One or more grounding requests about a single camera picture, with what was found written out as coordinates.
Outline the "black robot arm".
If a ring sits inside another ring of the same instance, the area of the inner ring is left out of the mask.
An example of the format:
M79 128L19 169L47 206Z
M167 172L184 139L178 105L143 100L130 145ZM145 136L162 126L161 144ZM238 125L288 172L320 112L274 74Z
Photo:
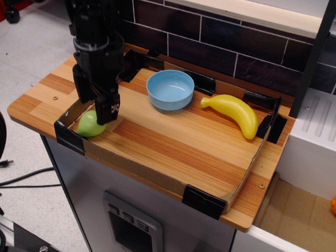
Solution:
M73 79L82 103L95 102L97 124L118 117L119 74L124 69L123 37L118 32L119 11L114 1L65 1L74 36L76 64Z

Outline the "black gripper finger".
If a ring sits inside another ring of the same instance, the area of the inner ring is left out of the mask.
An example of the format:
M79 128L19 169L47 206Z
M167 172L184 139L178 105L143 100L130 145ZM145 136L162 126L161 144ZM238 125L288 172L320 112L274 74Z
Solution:
M74 65L72 73L79 100L82 103L94 100L95 94L91 89L89 80L85 78L81 68L78 65Z
M118 117L120 109L120 95L118 89L111 89L107 94L95 98L97 124L104 125Z

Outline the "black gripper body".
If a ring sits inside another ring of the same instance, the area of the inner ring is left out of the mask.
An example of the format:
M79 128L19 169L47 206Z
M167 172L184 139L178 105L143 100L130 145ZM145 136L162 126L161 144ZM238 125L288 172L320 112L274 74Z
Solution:
M117 77L123 71L124 39L113 35L101 45L84 43L73 39L76 52L73 54L85 78L89 80L95 98L118 89Z

